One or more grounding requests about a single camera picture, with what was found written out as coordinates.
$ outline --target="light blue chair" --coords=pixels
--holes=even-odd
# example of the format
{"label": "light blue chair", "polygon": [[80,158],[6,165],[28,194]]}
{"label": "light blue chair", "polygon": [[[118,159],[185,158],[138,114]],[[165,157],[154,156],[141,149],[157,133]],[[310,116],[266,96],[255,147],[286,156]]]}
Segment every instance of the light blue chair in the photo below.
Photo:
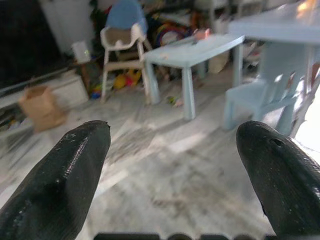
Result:
{"label": "light blue chair", "polygon": [[257,79],[226,92],[224,126],[230,130],[235,105],[252,111],[252,120],[262,121],[264,115],[284,107],[276,129],[289,135],[292,130],[297,86],[303,76],[306,49],[299,44],[266,43],[262,51]]}

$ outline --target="black tv screen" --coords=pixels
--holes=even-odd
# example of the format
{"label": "black tv screen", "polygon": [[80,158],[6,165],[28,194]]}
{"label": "black tv screen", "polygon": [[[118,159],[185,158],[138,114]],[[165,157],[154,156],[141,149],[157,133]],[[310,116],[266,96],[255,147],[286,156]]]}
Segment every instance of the black tv screen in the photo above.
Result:
{"label": "black tv screen", "polygon": [[65,65],[38,0],[0,0],[0,90]]}

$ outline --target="light blue table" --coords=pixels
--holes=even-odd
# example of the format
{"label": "light blue table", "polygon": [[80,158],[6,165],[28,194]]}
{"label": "light blue table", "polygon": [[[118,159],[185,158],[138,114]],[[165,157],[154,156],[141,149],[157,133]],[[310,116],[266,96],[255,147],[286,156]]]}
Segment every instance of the light blue table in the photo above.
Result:
{"label": "light blue table", "polygon": [[234,48],[233,85],[238,86],[242,82],[243,41],[243,36],[215,34],[194,44],[192,36],[145,53],[151,103],[160,102],[153,64],[182,69],[184,119],[193,120],[196,108],[191,67]]}
{"label": "light blue table", "polygon": [[320,60],[320,7],[299,11],[301,4],[303,1],[285,4],[274,10],[233,21],[229,24],[228,32],[244,35],[248,39],[264,40],[268,44],[279,45],[279,49],[290,44],[295,46],[292,50],[297,51],[297,54],[304,51],[301,65],[306,75],[304,93],[307,94],[311,88],[311,66]]}

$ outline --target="brown paper bag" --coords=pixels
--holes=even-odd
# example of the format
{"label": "brown paper bag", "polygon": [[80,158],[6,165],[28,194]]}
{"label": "brown paper bag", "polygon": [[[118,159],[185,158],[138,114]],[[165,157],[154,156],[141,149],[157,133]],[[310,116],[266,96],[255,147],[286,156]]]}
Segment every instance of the brown paper bag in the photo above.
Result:
{"label": "brown paper bag", "polygon": [[66,115],[58,107],[55,96],[47,86],[27,88],[18,103],[33,121],[36,132],[56,127],[66,121]]}

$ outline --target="white high chair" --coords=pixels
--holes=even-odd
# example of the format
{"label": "white high chair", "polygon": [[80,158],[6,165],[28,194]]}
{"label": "white high chair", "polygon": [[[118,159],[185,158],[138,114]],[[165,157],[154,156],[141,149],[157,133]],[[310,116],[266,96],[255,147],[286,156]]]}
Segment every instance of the white high chair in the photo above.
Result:
{"label": "white high chair", "polygon": [[[119,0],[113,5],[107,20],[107,26],[100,32],[101,44],[105,49],[104,66],[102,77],[102,92],[101,101],[105,102],[107,97],[108,86],[108,71],[119,69],[141,69],[142,80],[146,102],[150,102],[149,97],[149,81],[144,67],[144,47],[143,43],[146,40],[147,25],[142,15],[142,9],[135,0]],[[107,32],[111,28],[119,30],[130,30],[130,42],[125,44],[120,39],[111,44],[107,39]],[[130,49],[134,44],[137,44],[138,60],[109,62],[109,54],[112,51],[121,51]]]}

